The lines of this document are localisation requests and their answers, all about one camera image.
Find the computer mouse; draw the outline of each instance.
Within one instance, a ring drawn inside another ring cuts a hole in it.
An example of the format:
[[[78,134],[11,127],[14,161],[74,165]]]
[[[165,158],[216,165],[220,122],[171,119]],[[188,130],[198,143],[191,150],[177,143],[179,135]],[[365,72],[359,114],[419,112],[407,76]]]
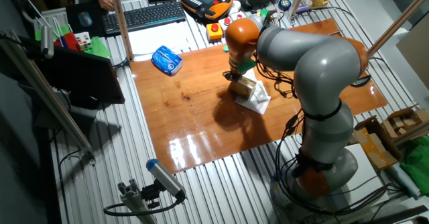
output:
[[[93,20],[89,17],[88,12],[81,12],[78,14],[79,23],[82,27],[90,27],[93,24]]]

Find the wooden tabletop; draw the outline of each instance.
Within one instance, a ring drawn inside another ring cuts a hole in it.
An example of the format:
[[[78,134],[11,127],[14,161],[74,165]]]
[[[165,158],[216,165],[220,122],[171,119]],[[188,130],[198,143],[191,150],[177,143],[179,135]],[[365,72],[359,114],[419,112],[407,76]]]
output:
[[[301,27],[312,33],[337,32],[333,20],[327,21],[310,29]],[[236,96],[227,90],[229,81],[222,76],[229,70],[223,46],[180,57],[183,67],[175,76],[165,75],[151,61],[131,63],[157,159],[172,173],[280,139],[288,119],[301,108],[298,100],[283,98],[274,89],[274,81],[257,71],[256,78],[271,96],[265,114],[234,103]],[[293,78],[293,72],[287,73]],[[387,104],[372,81],[360,88],[347,87],[341,99],[353,115]]]

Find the aluminum profile table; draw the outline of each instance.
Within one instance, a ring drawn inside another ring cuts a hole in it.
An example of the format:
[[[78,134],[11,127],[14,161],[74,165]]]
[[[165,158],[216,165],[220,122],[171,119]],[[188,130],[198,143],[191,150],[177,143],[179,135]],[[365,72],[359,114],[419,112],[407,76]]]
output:
[[[125,11],[149,6],[147,0],[122,0],[122,3]],[[330,6],[351,11],[345,0],[330,0]],[[53,17],[57,17],[60,24],[67,23],[65,9],[47,11],[44,15],[52,24]],[[365,30],[355,19],[342,11],[330,9],[304,14],[296,18],[295,25],[330,17],[336,21],[342,35],[363,42],[367,48],[372,45],[373,40]],[[196,23],[189,15],[186,21],[180,23],[186,30],[188,42],[188,45],[183,45],[182,52],[225,43],[225,39],[214,44],[209,43],[205,27]],[[35,30],[40,28],[36,21],[34,25]],[[282,20],[282,26],[291,27],[286,19]],[[121,36],[102,38],[102,41],[112,54],[113,64],[119,64],[125,59]],[[380,53],[375,56],[383,58]],[[125,104],[110,105],[98,111],[88,138],[94,147],[97,162],[94,166],[88,164],[82,154],[73,155],[61,165],[65,199],[57,163],[78,148],[64,132],[59,133],[51,143],[63,223],[139,223],[136,217],[107,216],[103,213],[103,208],[121,202],[117,190],[119,182],[135,178],[142,187],[154,181],[145,169],[145,163],[156,155],[133,81],[133,73],[128,66],[118,68],[116,72],[126,99]],[[370,60],[367,72],[372,75],[388,105],[356,115],[355,124],[373,115],[385,119],[390,113],[415,104],[388,63]],[[282,146],[282,154],[286,159],[298,153],[301,140],[301,135],[286,140],[287,144]],[[269,180],[274,174],[276,146],[277,143],[273,142],[175,174],[178,181],[184,185],[188,200],[171,211],[156,214],[158,223],[289,223],[287,217],[283,217],[274,209],[269,197]],[[381,173],[380,178],[383,182],[389,181],[384,173]],[[173,201],[168,193],[162,193],[162,207],[171,205]],[[117,211],[125,211],[125,208],[121,207]],[[347,217],[348,221],[341,223],[350,223],[358,218],[351,215]],[[304,221],[320,223],[328,220],[326,217],[312,215]]]

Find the blue package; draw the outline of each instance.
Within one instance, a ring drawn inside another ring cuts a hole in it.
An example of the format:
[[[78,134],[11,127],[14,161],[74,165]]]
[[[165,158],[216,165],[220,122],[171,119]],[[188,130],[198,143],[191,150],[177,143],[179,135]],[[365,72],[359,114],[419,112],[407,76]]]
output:
[[[159,47],[152,54],[152,63],[169,76],[174,76],[182,67],[181,57],[165,46]]]

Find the keyboard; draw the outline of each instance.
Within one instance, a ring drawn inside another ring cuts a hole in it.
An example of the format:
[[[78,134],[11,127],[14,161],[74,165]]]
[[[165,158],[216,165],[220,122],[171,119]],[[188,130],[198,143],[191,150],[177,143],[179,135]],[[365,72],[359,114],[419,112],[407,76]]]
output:
[[[134,9],[124,12],[124,15],[130,32],[186,19],[180,2],[162,3]],[[104,15],[101,19],[107,35],[121,33],[116,13]]]

